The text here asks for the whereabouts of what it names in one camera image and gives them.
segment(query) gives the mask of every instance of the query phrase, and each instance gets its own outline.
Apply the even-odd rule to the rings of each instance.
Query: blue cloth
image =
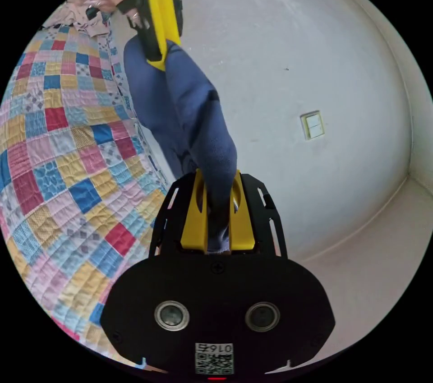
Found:
[[[211,206],[209,251],[226,250],[236,147],[215,87],[181,47],[174,43],[168,47],[162,72],[146,61],[137,36],[126,44],[124,67],[134,109],[159,143],[176,179],[197,168],[202,171]]]

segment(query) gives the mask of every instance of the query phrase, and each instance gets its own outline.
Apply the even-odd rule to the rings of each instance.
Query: patchwork quilt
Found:
[[[0,107],[0,227],[19,274],[69,336],[131,366],[99,317],[166,195],[139,129],[111,32],[39,31]]]

